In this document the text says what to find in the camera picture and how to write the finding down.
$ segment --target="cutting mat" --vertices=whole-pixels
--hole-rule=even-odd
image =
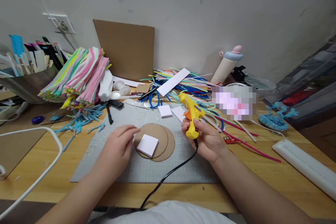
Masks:
[[[170,104],[171,109],[177,104]],[[141,127],[148,123],[156,123],[167,127],[175,137],[175,149],[173,154],[165,161],[153,162],[142,158],[132,145],[130,161],[118,178],[118,182],[126,183],[158,183],[164,175],[176,166],[187,160],[194,153],[194,149],[181,132],[181,122],[177,117],[160,118],[157,109],[148,110],[125,104],[121,110],[110,108],[114,120],[113,125],[109,124],[106,116],[105,128],[96,132],[92,138],[87,151],[76,168],[70,182],[80,181],[92,168],[98,155],[105,144],[108,135],[117,127],[125,124],[134,124]],[[200,155],[196,156],[180,169],[172,173],[165,183],[217,183],[219,179],[212,169],[210,163]]]

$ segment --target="black pen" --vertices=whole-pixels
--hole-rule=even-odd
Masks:
[[[107,108],[108,121],[109,121],[110,125],[112,125],[113,120],[112,120],[112,116],[111,116],[110,105],[107,104],[106,108]]]
[[[145,93],[143,96],[139,97],[138,100],[145,99],[145,98],[148,97],[150,94],[154,93],[158,88],[159,88],[159,86],[153,88],[151,91],[148,91],[148,92]]]

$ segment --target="wall outlet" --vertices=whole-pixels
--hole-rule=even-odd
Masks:
[[[50,17],[47,13],[42,13],[43,15],[45,15],[50,22],[52,22],[52,20],[50,19],[50,17],[53,19],[53,21],[57,24],[59,21],[62,22],[63,24],[65,24],[67,26],[67,30],[65,31],[65,33],[70,33],[70,34],[76,34],[74,27],[72,26],[69,18],[67,15],[64,14],[51,14],[50,13]],[[55,32],[60,33],[60,31],[55,27]]]

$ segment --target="white foam block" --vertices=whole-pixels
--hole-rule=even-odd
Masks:
[[[163,106],[159,106],[157,108],[160,112],[160,116],[161,118],[166,118],[166,117],[172,117],[172,111],[170,110],[169,105],[163,105]]]
[[[158,142],[159,140],[157,138],[144,134],[136,149],[151,158]]]
[[[173,112],[173,114],[181,121],[183,122],[183,119],[185,118],[185,116],[183,115],[184,114],[184,110],[183,108],[180,106],[180,107],[176,107],[176,108],[173,108],[171,110]]]
[[[172,90],[177,84],[179,84],[187,75],[190,74],[190,71],[183,68],[180,72],[175,74],[172,78],[166,81],[162,86],[157,90],[160,95],[165,96],[170,90]]]

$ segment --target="white wall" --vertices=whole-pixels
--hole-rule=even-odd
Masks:
[[[243,46],[247,71],[278,82],[335,34],[336,0],[45,0],[51,13],[66,13],[78,46],[98,46],[92,19],[154,26],[157,68],[214,72],[218,52]],[[0,0],[1,43],[53,33],[38,0]]]

